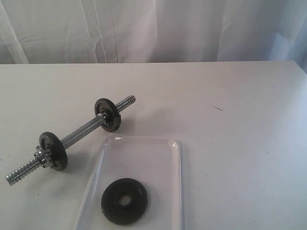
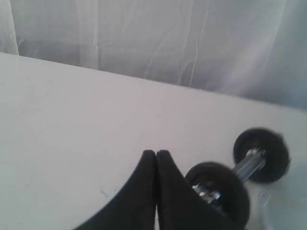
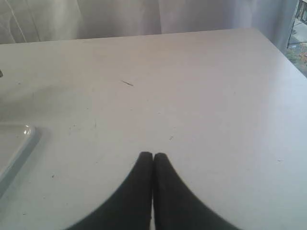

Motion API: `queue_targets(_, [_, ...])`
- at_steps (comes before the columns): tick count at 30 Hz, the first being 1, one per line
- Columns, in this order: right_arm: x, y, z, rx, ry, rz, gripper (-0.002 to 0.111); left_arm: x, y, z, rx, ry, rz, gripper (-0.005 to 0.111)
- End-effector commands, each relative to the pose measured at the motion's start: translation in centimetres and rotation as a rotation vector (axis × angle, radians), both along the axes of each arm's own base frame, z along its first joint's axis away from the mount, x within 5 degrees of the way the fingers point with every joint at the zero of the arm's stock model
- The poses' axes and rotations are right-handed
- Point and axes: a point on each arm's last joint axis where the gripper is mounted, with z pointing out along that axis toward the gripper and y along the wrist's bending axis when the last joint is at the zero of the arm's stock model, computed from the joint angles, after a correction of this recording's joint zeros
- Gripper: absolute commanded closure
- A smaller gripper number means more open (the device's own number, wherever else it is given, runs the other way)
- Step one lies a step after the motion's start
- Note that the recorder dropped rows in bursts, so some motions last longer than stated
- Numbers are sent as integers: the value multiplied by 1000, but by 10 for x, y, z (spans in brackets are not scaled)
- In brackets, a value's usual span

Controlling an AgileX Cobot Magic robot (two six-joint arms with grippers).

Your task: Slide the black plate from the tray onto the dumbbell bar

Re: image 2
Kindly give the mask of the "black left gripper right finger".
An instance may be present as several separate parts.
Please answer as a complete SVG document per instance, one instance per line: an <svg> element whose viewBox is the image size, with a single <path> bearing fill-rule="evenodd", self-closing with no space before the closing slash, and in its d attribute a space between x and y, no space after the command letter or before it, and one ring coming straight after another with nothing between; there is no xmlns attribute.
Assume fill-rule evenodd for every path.
<svg viewBox="0 0 307 230"><path fill-rule="evenodd" d="M161 230L241 230L203 201L188 184L171 154L156 154L158 219Z"/></svg>

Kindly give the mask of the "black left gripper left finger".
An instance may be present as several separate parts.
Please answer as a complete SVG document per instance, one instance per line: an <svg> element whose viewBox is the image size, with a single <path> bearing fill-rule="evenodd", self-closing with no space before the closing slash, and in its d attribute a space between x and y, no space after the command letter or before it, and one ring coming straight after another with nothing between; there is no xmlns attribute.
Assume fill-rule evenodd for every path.
<svg viewBox="0 0 307 230"><path fill-rule="evenodd" d="M129 179L97 213L77 230L153 230L156 212L156 154L143 151Z"/></svg>

